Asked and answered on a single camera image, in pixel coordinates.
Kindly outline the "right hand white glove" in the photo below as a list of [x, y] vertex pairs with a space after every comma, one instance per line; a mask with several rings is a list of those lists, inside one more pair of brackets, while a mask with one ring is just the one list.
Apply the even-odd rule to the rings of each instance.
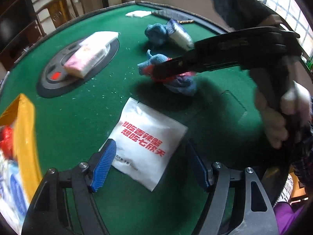
[[271, 108], [259, 88], [255, 89], [254, 105], [262, 118], [264, 132], [270, 145], [279, 149], [289, 137], [286, 116], [299, 114], [301, 127], [312, 123], [312, 98], [310, 91], [300, 83], [288, 90], [280, 100], [281, 111]]

